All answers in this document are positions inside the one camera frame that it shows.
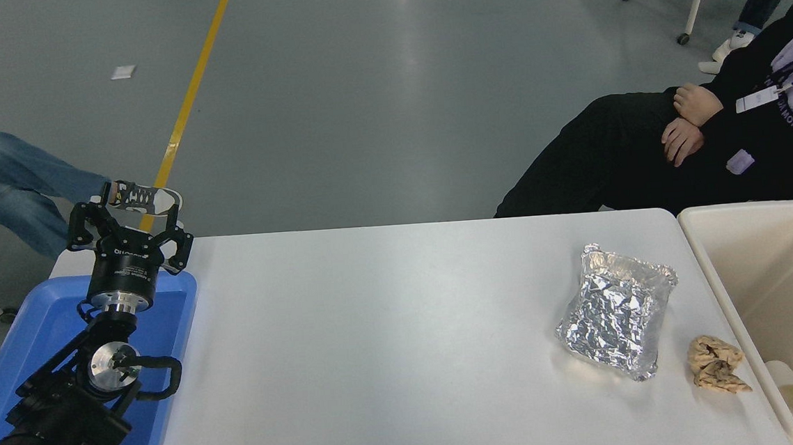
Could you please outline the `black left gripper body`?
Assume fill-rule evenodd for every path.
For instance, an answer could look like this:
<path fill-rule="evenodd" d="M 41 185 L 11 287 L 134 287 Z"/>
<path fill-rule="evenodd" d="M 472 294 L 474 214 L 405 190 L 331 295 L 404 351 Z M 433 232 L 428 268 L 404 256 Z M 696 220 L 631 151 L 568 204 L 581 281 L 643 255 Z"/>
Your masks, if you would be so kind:
<path fill-rule="evenodd" d="M 159 246 L 149 242 L 125 248 L 112 245 L 107 249 L 98 247 L 94 254 L 89 299 L 117 292 L 136 296 L 156 293 L 158 270 L 163 263 Z"/>

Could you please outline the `person's hand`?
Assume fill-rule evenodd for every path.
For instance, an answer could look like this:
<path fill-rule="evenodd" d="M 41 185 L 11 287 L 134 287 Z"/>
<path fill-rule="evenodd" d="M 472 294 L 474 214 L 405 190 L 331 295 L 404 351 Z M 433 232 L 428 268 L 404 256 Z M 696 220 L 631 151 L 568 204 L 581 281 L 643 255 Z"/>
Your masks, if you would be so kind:
<path fill-rule="evenodd" d="M 697 125 L 676 118 L 662 131 L 661 143 L 667 161 L 674 167 L 680 167 L 704 146 L 705 137 Z"/>
<path fill-rule="evenodd" d="M 680 119 L 702 127 L 723 109 L 723 104 L 713 92 L 696 84 L 678 86 L 674 92 L 675 110 Z"/>

